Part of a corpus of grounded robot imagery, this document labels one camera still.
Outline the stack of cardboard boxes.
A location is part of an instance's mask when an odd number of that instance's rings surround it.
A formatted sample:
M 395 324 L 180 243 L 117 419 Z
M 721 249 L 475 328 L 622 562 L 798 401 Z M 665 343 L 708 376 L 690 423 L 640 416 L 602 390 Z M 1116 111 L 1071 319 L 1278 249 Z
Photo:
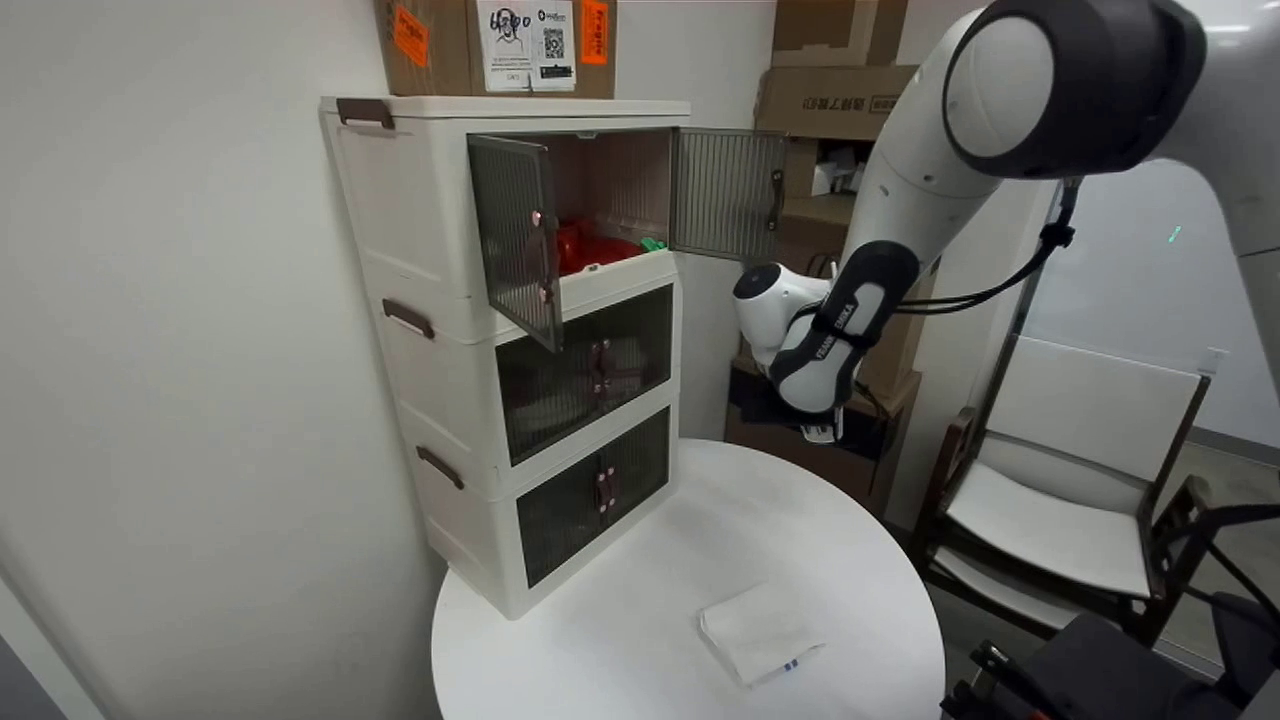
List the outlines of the stack of cardboard boxes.
M 772 259 L 791 272 L 828 278 L 838 260 L 870 146 L 913 76 L 896 61 L 906 9 L 908 0 L 780 0 L 755 126 L 788 140 Z M 887 323 L 858 370 L 870 396 L 850 400 L 837 447 L 771 421 L 767 378 L 742 348 L 726 439 L 813 471 L 882 518 L 922 382 L 913 364 L 923 324 L 911 315 Z

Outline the white folded cloth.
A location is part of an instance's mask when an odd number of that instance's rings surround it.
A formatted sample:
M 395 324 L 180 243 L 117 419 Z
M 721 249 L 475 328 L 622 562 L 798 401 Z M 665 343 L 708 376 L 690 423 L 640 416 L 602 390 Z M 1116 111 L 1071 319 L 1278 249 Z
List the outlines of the white folded cloth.
M 696 626 L 709 651 L 748 689 L 796 670 L 826 647 L 794 597 L 769 582 L 700 609 Z

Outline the stand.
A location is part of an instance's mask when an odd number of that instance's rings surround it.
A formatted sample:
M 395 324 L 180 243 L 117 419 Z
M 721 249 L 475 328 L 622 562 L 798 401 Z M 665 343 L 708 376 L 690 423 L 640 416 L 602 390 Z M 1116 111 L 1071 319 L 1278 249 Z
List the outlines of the stand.
M 1221 529 L 1280 519 L 1280 503 L 1233 505 L 1203 511 L 1189 527 L 1189 543 L 1207 551 L 1243 587 L 1263 610 L 1276 633 L 1280 633 L 1280 607 L 1215 543 Z

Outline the smoked translucent cabinet door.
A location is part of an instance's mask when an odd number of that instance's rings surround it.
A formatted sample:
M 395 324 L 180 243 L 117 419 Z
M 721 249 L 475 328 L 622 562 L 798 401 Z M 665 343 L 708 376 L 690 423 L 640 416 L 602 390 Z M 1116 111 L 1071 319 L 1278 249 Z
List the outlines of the smoked translucent cabinet door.
M 563 348 L 559 273 L 556 301 L 538 296 L 530 211 L 556 215 L 549 149 L 516 138 L 470 135 L 470 176 L 490 305 L 553 354 Z
M 669 479 L 669 410 L 667 407 L 609 442 L 596 455 L 596 474 L 616 468 L 616 506 L 600 515 L 611 525 L 662 489 Z
M 596 455 L 588 455 L 517 498 L 529 587 L 538 585 L 605 529 L 593 493 Z
M 744 264 L 772 258 L 771 173 L 785 170 L 785 136 L 681 127 L 673 151 L 669 246 Z
M 673 290 L 666 284 L 600 311 L 600 342 L 612 340 L 613 386 L 604 395 L 608 407 L 618 407 L 671 375 Z
M 502 414 L 512 465 L 589 423 L 600 409 L 588 374 L 594 340 L 568 340 L 553 354 L 529 337 L 495 347 Z

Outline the red jar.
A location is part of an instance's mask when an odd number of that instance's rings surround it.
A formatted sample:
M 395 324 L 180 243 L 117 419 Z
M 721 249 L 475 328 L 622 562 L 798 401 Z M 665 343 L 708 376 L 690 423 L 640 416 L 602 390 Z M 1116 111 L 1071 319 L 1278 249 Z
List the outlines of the red jar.
M 589 266 L 623 261 L 644 252 L 637 243 L 603 234 L 588 218 L 562 223 L 556 232 L 556 247 L 559 275 L 572 275 Z

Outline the white storage cabinet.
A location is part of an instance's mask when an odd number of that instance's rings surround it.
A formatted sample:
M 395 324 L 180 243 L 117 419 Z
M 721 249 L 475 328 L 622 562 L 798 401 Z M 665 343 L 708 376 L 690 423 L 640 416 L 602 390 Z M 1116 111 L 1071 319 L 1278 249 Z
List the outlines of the white storage cabinet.
M 328 97 L 321 113 L 428 542 L 497 612 L 521 618 L 678 484 L 684 290 L 680 251 L 669 246 L 673 136 L 698 127 L 686 104 L 662 101 Z M 549 149 L 559 227 L 588 218 L 603 234 L 667 245 L 559 275 L 564 343 L 600 343 L 602 310 L 675 287 L 669 379 L 618 407 L 603 393 L 589 423 L 518 465 L 509 460 L 495 347 L 529 336 L 488 297 L 470 135 Z M 529 587 L 517 498 L 664 407 L 667 484 Z

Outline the cardboard box with labels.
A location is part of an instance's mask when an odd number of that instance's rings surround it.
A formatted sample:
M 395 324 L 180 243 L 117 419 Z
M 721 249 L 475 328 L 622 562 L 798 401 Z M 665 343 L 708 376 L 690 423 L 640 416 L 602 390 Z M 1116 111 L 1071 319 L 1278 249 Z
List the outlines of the cardboard box with labels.
M 612 99 L 617 0 L 372 0 L 397 96 Z

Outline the white cushioned wooden chair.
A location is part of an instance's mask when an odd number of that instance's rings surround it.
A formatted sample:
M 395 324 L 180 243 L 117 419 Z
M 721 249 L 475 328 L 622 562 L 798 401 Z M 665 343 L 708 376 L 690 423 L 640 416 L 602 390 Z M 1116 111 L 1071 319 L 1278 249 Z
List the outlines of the white cushioned wooden chair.
M 1093 614 L 1153 646 L 1204 557 L 1161 539 L 1204 503 L 1199 478 L 1171 474 L 1210 384 L 1012 334 L 945 433 L 908 556 L 1038 637 Z

